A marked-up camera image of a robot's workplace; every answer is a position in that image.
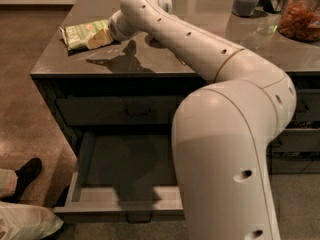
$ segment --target white robotic arm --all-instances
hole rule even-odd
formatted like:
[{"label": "white robotic arm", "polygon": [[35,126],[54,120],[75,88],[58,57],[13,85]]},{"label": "white robotic arm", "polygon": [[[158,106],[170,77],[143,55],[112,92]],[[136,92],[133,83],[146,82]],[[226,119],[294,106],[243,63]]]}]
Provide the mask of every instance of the white robotic arm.
[{"label": "white robotic arm", "polygon": [[121,0],[115,40],[152,35],[209,85],[179,106],[172,149],[192,240],[278,240],[267,145],[290,122],[292,81],[257,54],[171,15],[171,0]]}]

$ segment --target pants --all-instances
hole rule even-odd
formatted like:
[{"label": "pants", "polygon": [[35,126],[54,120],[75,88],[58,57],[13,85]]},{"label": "pants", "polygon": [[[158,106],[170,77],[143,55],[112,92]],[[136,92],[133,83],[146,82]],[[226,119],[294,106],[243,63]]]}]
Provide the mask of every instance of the pants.
[{"label": "pants", "polygon": [[[14,193],[16,173],[0,169],[0,198]],[[50,209],[0,201],[0,240],[38,240],[60,229],[63,222]]]}]

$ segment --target floor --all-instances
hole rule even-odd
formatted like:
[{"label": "floor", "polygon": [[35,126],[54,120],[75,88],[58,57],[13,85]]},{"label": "floor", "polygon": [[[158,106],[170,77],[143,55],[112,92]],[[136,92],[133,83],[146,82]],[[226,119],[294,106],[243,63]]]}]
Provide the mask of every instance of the floor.
[{"label": "floor", "polygon": [[[76,158],[29,73],[67,11],[0,10],[0,160],[16,170],[32,157],[40,176],[22,203],[51,207],[69,184]],[[272,175],[283,240],[320,240],[320,174]],[[77,224],[59,240],[187,240],[184,222]]]}]

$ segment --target closed drawer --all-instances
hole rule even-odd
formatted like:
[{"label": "closed drawer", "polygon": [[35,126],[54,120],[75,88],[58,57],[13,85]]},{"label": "closed drawer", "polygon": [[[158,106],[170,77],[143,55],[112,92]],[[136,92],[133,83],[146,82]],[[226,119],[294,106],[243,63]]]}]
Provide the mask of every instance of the closed drawer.
[{"label": "closed drawer", "polygon": [[86,133],[64,207],[68,223],[182,220],[170,136]]},{"label": "closed drawer", "polygon": [[297,121],[320,121],[320,91],[298,90],[297,108],[294,115]]},{"label": "closed drawer", "polygon": [[56,104],[69,126],[168,124],[179,103],[175,96],[70,97]]},{"label": "closed drawer", "polygon": [[274,152],[319,152],[319,129],[286,129],[273,140],[268,151]]}]

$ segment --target jar of nuts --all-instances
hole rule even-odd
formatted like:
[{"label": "jar of nuts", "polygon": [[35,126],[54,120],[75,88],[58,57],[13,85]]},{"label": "jar of nuts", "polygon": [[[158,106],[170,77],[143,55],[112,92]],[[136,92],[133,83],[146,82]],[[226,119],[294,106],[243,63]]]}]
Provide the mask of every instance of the jar of nuts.
[{"label": "jar of nuts", "polygon": [[278,30],[298,41],[320,40],[320,0],[289,0]]}]

